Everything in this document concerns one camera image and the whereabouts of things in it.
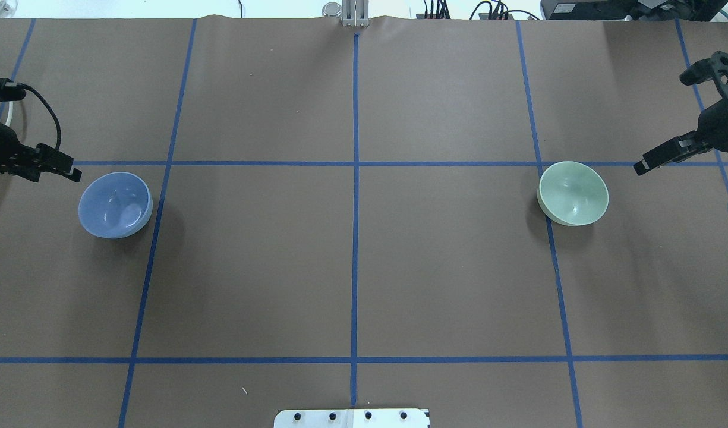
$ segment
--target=round metal cap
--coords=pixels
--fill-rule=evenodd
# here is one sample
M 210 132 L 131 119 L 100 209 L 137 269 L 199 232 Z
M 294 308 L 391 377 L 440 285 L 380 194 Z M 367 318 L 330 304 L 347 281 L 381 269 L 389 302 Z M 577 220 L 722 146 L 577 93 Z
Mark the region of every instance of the round metal cap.
M 321 14 L 323 16 L 338 17 L 342 14 L 342 6 L 335 2 L 329 2 L 321 8 Z

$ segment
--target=vertical blue line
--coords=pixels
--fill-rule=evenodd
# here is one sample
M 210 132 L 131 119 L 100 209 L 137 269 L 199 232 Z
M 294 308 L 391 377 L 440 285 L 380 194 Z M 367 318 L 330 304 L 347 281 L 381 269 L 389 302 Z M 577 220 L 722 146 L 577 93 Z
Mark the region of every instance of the vertical blue line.
M 195 41 L 195 29 L 197 28 L 197 20 L 192 20 L 190 28 L 190 41 L 187 44 L 187 57 L 184 59 L 184 71 L 182 72 L 181 85 L 179 85 L 179 100 L 177 101 L 176 114 L 174 114 L 174 124 L 171 127 L 171 141 L 168 144 L 168 164 L 165 173 L 163 173 L 163 185 L 160 188 L 160 200 L 157 204 L 157 216 L 155 217 L 155 228 L 152 231 L 152 243 L 150 244 L 150 255 L 147 258 L 147 271 L 144 274 L 144 285 L 141 289 L 141 299 L 139 301 L 139 314 L 136 319 L 136 328 L 134 330 L 134 341 L 131 350 L 131 362 L 128 363 L 127 382 L 124 388 L 124 400 L 121 402 L 121 411 L 118 418 L 118 427 L 123 428 L 125 425 L 125 415 L 128 410 L 128 398 L 131 395 L 131 386 L 134 379 L 135 360 L 139 349 L 139 338 L 141 336 L 141 326 L 144 320 L 144 309 L 147 306 L 147 292 L 150 289 L 150 279 L 152 278 L 152 265 L 155 260 L 155 250 L 157 249 L 157 238 L 160 236 L 160 220 L 163 218 L 163 206 L 166 200 L 166 190 L 168 189 L 168 178 L 171 175 L 171 160 L 174 158 L 174 149 L 176 147 L 176 137 L 179 128 L 179 116 L 181 116 L 181 105 L 184 102 L 184 90 L 187 88 L 187 75 L 190 70 L 190 58 L 192 57 L 192 46 Z
M 15 60 L 15 66 L 12 69 L 12 74 L 10 75 L 10 80 L 15 81 L 15 77 L 18 76 L 18 70 L 21 69 L 21 62 L 23 62 L 23 57 L 26 54 L 26 49 L 29 48 L 29 41 L 30 36 L 33 34 L 33 27 L 36 26 L 36 19 L 32 18 L 31 22 L 29 24 L 29 30 L 26 32 L 26 38 L 23 40 L 23 45 L 21 45 L 21 52 L 18 54 L 18 59 Z M 5 105 L 0 106 L 0 119 L 2 119 L 2 112 L 5 110 Z
M 689 51 L 686 50 L 686 41 L 683 38 L 683 30 L 681 29 L 681 21 L 676 18 L 676 32 L 678 33 L 678 41 L 681 43 L 681 52 L 683 52 L 683 60 L 687 68 L 691 67 L 691 61 L 689 60 Z M 699 95 L 699 88 L 696 84 L 692 85 L 694 89 L 694 96 L 697 99 L 697 104 L 699 105 L 700 111 L 704 110 L 704 103 L 701 100 L 701 95 Z M 717 151 L 717 149 L 714 149 L 713 152 L 715 153 L 715 159 L 717 159 L 717 167 L 720 168 L 720 175 L 723 176 L 723 184 L 726 185 L 726 192 L 728 192 L 728 173 L 726 173 L 726 166 L 723 164 L 723 158 L 720 157 L 720 152 Z
M 351 406 L 358 400 L 358 33 L 353 35 L 353 250 L 351 272 Z
M 532 110 L 532 97 L 530 95 L 530 81 L 527 77 L 527 62 L 525 60 L 525 47 L 522 40 L 522 29 L 519 21 L 516 24 L 516 41 L 519 46 L 519 61 L 522 65 L 522 78 L 525 85 L 525 97 L 527 98 L 527 114 L 530 117 L 530 132 L 532 132 L 532 146 L 535 149 L 535 162 L 538 166 L 538 176 L 543 174 L 543 162 L 541 150 L 538 145 L 538 130 L 535 127 L 535 113 Z M 581 399 L 578 393 L 578 380 L 575 376 L 575 363 L 572 358 L 572 347 L 570 344 L 570 328 L 567 323 L 567 310 L 565 309 L 565 293 L 562 290 L 562 277 L 559 275 L 559 259 L 556 254 L 556 242 L 554 241 L 554 229 L 551 227 L 551 219 L 546 217 L 546 231 L 549 233 L 549 251 L 551 252 L 551 263 L 554 265 L 554 278 L 556 278 L 557 300 L 559 300 L 559 317 L 562 321 L 562 335 L 565 339 L 565 351 L 567 353 L 567 368 L 570 373 L 570 390 L 572 392 L 572 403 L 575 407 L 575 423 L 578 428 L 583 428 L 583 415 L 581 414 Z

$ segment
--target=blue grid line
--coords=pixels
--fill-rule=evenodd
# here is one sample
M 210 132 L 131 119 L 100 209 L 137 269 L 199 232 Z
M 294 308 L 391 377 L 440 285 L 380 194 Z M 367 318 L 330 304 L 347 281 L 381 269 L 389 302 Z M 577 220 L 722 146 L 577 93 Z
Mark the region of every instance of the blue grid line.
M 551 166 L 559 160 L 543 160 Z M 632 167 L 632 160 L 578 160 L 592 167 Z M 74 160 L 75 166 L 298 166 L 298 167 L 535 167 L 534 160 Z M 668 163 L 666 167 L 715 167 L 719 162 Z
M 676 32 L 678 33 L 678 41 L 681 43 L 681 52 L 683 52 L 683 60 L 687 68 L 691 67 L 691 62 L 689 60 L 689 51 L 686 50 L 686 41 L 683 38 L 683 30 L 681 28 L 681 21 L 679 21 L 678 18 L 676 18 Z M 699 111 L 704 110 L 704 103 L 701 100 L 701 95 L 699 95 L 699 88 L 696 84 L 693 85 L 694 87 L 694 96 L 696 97 L 697 104 L 699 105 Z M 726 167 L 723 164 L 723 158 L 720 157 L 720 152 L 717 151 L 717 149 L 714 149 L 713 152 L 715 152 L 715 159 L 717 160 L 717 166 L 720 168 L 720 175 L 723 176 L 723 184 L 726 185 L 726 192 L 728 192 L 728 173 L 726 173 Z
M 349 364 L 351 357 L 0 357 L 0 364 Z M 728 361 L 728 353 L 646 355 L 497 355 L 496 357 L 356 357 L 362 364 L 431 363 L 609 363 Z
M 516 41 L 519 46 L 519 62 L 522 65 L 522 78 L 525 85 L 525 98 L 527 99 L 527 114 L 530 119 L 530 132 L 532 133 L 532 146 L 535 149 L 535 160 L 538 163 L 538 176 L 543 175 L 543 161 L 541 150 L 538 145 L 538 130 L 535 126 L 535 113 L 532 108 L 532 96 L 530 94 L 530 81 L 527 75 L 527 61 L 525 60 L 525 45 L 522 39 L 522 29 L 519 21 L 514 21 L 516 26 Z M 575 410 L 575 423 L 578 428 L 583 428 L 583 415 L 581 414 L 581 399 L 578 393 L 578 380 L 575 376 L 575 363 L 572 360 L 572 347 L 570 344 L 570 329 L 567 323 L 567 309 L 565 309 L 565 293 L 562 291 L 562 277 L 559 275 L 559 261 L 556 254 L 556 242 L 554 241 L 554 230 L 551 227 L 551 219 L 546 217 L 546 230 L 549 233 L 549 250 L 551 252 L 551 263 L 554 265 L 554 276 L 556 277 L 557 300 L 559 300 L 559 316 L 562 321 L 562 336 L 565 340 L 565 352 L 567 353 L 567 366 L 570 374 L 570 390 L 572 392 L 573 409 Z
M 192 57 L 192 46 L 195 41 L 195 30 L 197 29 L 197 20 L 192 20 L 190 29 L 190 41 L 187 45 L 187 57 L 184 59 L 184 70 L 182 71 L 181 86 L 179 87 L 179 100 L 177 101 L 176 114 L 174 115 L 174 124 L 171 128 L 171 142 L 168 146 L 168 165 L 163 173 L 163 185 L 160 188 L 160 199 L 157 203 L 157 216 L 155 217 L 155 228 L 152 232 L 152 243 L 150 244 L 150 255 L 147 258 L 147 271 L 144 274 L 144 285 L 141 290 L 141 298 L 139 300 L 139 314 L 136 319 L 136 328 L 134 330 L 134 341 L 131 351 L 131 362 L 128 363 L 127 382 L 124 388 L 124 400 L 121 403 L 121 411 L 118 417 L 118 427 L 123 428 L 125 425 L 125 415 L 128 410 L 128 398 L 131 393 L 131 386 L 134 379 L 135 359 L 139 349 L 139 336 L 141 336 L 141 326 L 144 320 L 144 309 L 147 306 L 147 292 L 150 289 L 150 279 L 152 278 L 152 265 L 155 260 L 155 250 L 157 249 L 157 239 L 160 236 L 160 220 L 163 218 L 163 206 L 166 199 L 166 188 L 168 187 L 168 179 L 171 175 L 171 160 L 174 159 L 174 149 L 176 148 L 176 137 L 179 128 L 179 117 L 181 116 L 181 106 L 184 103 L 184 90 L 187 88 L 187 75 L 190 70 L 190 59 Z
M 18 59 L 15 60 L 15 66 L 12 69 L 12 74 L 10 75 L 10 80 L 15 81 L 15 77 L 18 76 L 18 70 L 21 69 L 21 63 L 23 62 L 23 57 L 26 54 L 26 49 L 29 48 L 29 41 L 30 36 L 33 34 L 33 27 L 36 26 L 36 19 L 32 18 L 31 22 L 29 24 L 29 30 L 26 32 L 26 38 L 23 40 L 23 45 L 21 45 L 21 52 L 18 54 Z M 5 105 L 4 103 L 0 105 L 0 119 L 2 119 L 2 112 L 5 111 Z
M 358 400 L 358 33 L 353 35 L 353 249 L 351 251 L 351 406 Z

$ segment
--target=bowl rim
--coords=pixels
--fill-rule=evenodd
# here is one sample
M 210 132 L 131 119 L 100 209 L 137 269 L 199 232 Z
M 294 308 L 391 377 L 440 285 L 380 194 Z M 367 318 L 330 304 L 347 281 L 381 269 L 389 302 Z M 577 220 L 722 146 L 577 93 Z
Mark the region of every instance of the bowl rim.
M 606 199 L 605 199 L 605 203 L 604 203 L 603 209 L 601 210 L 601 212 L 599 213 L 599 215 L 595 217 L 595 219 L 590 220 L 589 222 L 568 222 L 568 221 L 562 219 L 561 217 L 557 216 L 556 214 L 554 214 L 554 212 L 551 211 L 551 209 L 549 208 L 549 204 L 546 203 L 546 198 L 545 198 L 545 195 L 543 194 L 543 191 L 541 189 L 541 186 L 543 185 L 543 179 L 546 178 L 546 173 L 548 173 L 549 171 L 551 171 L 552 168 L 554 168 L 554 167 L 556 167 L 558 165 L 562 165 L 562 166 L 564 166 L 564 165 L 578 165 L 578 168 L 583 167 L 583 168 L 589 170 L 593 174 L 593 176 L 595 176 L 596 178 L 599 179 L 599 182 L 601 183 L 601 187 L 604 190 L 604 194 L 606 196 Z M 540 195 L 541 201 L 543 202 L 543 205 L 546 206 L 547 209 L 549 209 L 549 212 L 551 212 L 551 215 L 553 217 L 556 217 L 557 221 L 566 222 L 566 223 L 568 223 L 570 225 L 575 225 L 575 226 L 584 226 L 584 225 L 589 225 L 591 223 L 597 222 L 599 219 L 601 219 L 604 216 L 604 214 L 606 213 L 606 209 L 609 208 L 609 188 L 606 187 L 606 182 L 604 182 L 604 179 L 602 178 L 602 176 L 599 175 L 599 173 L 597 171 L 595 171 L 594 168 L 592 168 L 592 167 L 590 167 L 588 165 L 585 165 L 584 163 L 575 162 L 575 160 L 562 160 L 561 162 L 553 163 L 551 166 L 549 166 L 548 168 L 546 168 L 546 170 L 543 171 L 543 173 L 541 174 L 541 178 L 538 180 L 538 195 Z
M 84 189 L 84 192 L 81 194 L 81 198 L 78 200 L 78 209 L 76 210 L 78 212 L 78 221 L 81 223 L 81 227 L 83 227 L 84 230 L 86 230 L 87 232 L 89 232 L 90 234 L 92 234 L 98 238 L 108 238 L 108 239 L 125 238 L 126 236 L 136 233 L 136 231 L 133 231 L 134 228 L 130 228 L 130 230 L 132 230 L 130 234 L 124 233 L 118 237 L 100 236 L 100 235 L 97 235 L 96 233 L 94 233 L 93 231 L 90 231 L 89 228 L 86 227 L 86 224 L 84 224 L 84 219 L 81 217 L 81 205 L 83 205 L 84 198 L 86 197 L 86 194 L 89 192 L 89 190 L 92 189 L 92 187 L 94 187 L 95 184 L 97 184 L 98 182 L 102 181 L 105 178 L 108 178 L 111 175 L 123 175 L 123 174 L 130 175 L 133 178 L 137 179 L 139 182 L 141 182 L 141 184 L 144 186 L 144 189 L 147 191 L 147 206 L 146 206 L 146 208 L 144 208 L 144 214 L 140 217 L 140 220 L 138 220 L 137 222 L 134 223 L 134 225 L 137 225 L 139 222 L 141 222 L 141 219 L 144 219 L 144 217 L 146 217 L 147 211 L 152 212 L 152 193 L 150 193 L 150 188 L 147 186 L 147 183 L 144 182 L 144 180 L 141 179 L 141 177 L 139 177 L 137 174 L 134 174 L 134 173 L 128 172 L 128 171 L 113 171 L 113 172 L 109 172 L 105 175 L 102 175 L 102 176 L 98 177 L 97 179 L 95 179 L 94 181 L 92 181 L 89 184 L 89 186 L 87 186 L 86 189 Z

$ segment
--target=bowl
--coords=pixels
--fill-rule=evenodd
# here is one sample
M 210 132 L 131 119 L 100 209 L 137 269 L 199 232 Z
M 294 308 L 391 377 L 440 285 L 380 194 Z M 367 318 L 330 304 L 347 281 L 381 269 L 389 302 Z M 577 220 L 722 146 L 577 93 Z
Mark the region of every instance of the bowl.
M 86 188 L 78 203 L 78 220 L 99 238 L 125 238 L 144 227 L 152 214 L 152 195 L 143 179 L 112 172 Z
M 557 162 L 541 175 L 538 204 L 560 225 L 589 225 L 606 212 L 609 192 L 597 171 L 579 162 Z

